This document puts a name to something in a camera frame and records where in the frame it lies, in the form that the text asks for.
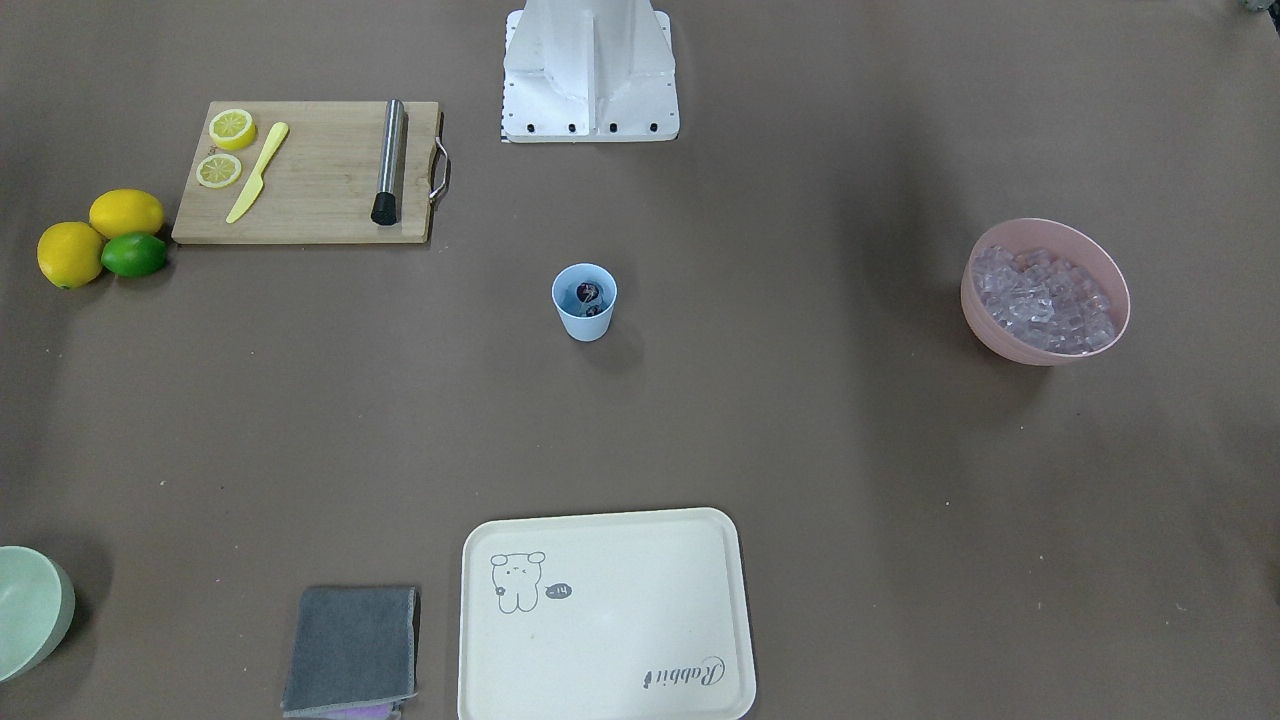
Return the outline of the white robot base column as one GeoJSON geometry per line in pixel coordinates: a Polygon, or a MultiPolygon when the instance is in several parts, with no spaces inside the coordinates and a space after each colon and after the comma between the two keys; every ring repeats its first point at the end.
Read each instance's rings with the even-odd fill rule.
{"type": "Polygon", "coordinates": [[[681,128],[672,23],[649,1],[527,1],[504,22],[500,138],[639,143],[681,128]]]}

